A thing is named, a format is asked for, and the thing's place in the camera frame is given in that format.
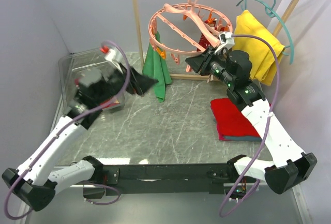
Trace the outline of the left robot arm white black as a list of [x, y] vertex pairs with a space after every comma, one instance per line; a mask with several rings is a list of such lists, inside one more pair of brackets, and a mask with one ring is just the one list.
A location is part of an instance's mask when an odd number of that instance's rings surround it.
[[119, 64], [107, 77], [98, 68], [87, 69], [77, 79], [74, 98], [63, 112], [53, 131], [24, 163], [16, 169], [8, 168], [2, 179], [13, 194], [38, 212], [56, 194], [79, 183], [102, 183], [103, 164], [92, 156], [64, 169], [54, 171], [62, 153], [88, 131], [103, 110], [124, 91], [143, 96], [157, 79], [126, 69]]

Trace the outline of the brown sock pair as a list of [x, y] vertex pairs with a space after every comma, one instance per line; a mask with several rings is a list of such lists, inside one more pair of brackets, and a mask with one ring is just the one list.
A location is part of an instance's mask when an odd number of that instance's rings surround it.
[[207, 83], [214, 81], [214, 76], [212, 74], [209, 75], [207, 79]]

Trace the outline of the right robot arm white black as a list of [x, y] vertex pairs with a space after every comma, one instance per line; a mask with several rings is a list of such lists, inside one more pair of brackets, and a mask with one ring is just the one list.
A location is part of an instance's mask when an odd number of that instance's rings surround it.
[[227, 86], [227, 96], [234, 109], [239, 111], [268, 148], [272, 160], [254, 160], [248, 171], [234, 164], [228, 167], [227, 176], [239, 182], [245, 175], [267, 183], [269, 188], [282, 194], [305, 181], [317, 164], [313, 153], [305, 153], [290, 137], [261, 89], [250, 79], [252, 63], [248, 53], [235, 50], [215, 54], [208, 48], [202, 54], [186, 58], [186, 63], [195, 73], [211, 74]]

